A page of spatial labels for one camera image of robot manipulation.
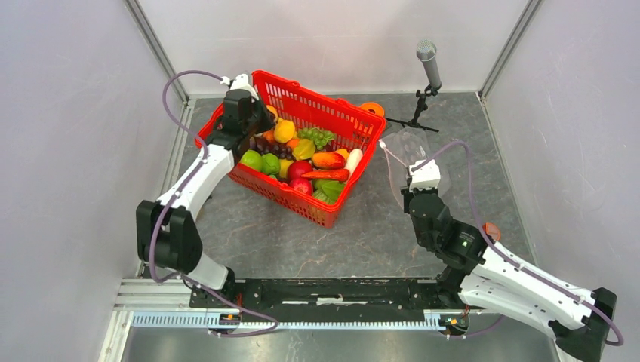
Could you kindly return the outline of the yellow toy lemon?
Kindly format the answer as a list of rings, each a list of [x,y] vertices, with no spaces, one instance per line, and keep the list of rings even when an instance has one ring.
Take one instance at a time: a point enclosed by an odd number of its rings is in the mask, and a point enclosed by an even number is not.
[[[277,143],[287,143],[296,135],[296,126],[293,121],[281,119],[277,122],[273,137]]]

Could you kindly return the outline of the clear zip top bag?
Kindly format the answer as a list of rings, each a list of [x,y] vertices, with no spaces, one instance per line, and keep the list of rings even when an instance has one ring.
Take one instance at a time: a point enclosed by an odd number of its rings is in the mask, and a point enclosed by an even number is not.
[[[389,184],[394,198],[400,207],[404,207],[404,196],[401,190],[404,188],[409,189],[408,167],[416,161],[427,160],[432,156],[432,150],[426,138],[426,131],[406,127],[381,138],[379,146],[386,156]],[[439,166],[442,176],[436,191],[443,195],[451,187],[451,178],[448,169],[440,161],[435,162]],[[414,189],[411,191],[430,190]]]

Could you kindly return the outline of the red plastic basket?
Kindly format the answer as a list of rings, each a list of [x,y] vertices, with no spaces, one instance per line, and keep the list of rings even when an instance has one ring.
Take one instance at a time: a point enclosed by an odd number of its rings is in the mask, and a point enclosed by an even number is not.
[[[274,106],[281,117],[292,120],[297,126],[318,126],[330,130],[337,135],[330,142],[332,149],[345,148],[351,151],[358,148],[363,151],[363,158],[333,204],[295,191],[243,165],[234,167],[229,178],[327,229],[331,228],[349,193],[374,156],[378,140],[386,128],[386,119],[346,100],[326,97],[303,87],[297,81],[263,70],[252,73],[252,83],[264,103]]]

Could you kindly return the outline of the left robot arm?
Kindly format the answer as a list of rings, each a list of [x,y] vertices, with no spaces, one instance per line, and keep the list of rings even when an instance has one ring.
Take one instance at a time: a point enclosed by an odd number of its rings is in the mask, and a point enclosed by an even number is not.
[[[273,125],[254,90],[228,90],[223,113],[202,142],[198,157],[166,193],[156,201],[141,201],[136,209],[139,258],[209,287],[208,297],[219,307],[236,300],[235,276],[230,268],[205,255],[195,218],[249,149],[251,137]]]

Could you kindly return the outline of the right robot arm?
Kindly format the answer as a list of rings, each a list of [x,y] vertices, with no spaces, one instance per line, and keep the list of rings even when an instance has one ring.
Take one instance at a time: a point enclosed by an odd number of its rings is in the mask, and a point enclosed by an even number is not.
[[[454,219],[435,189],[401,190],[419,246],[445,265],[436,299],[496,311],[527,324],[581,361],[599,361],[617,296],[569,284],[516,256],[477,227]]]

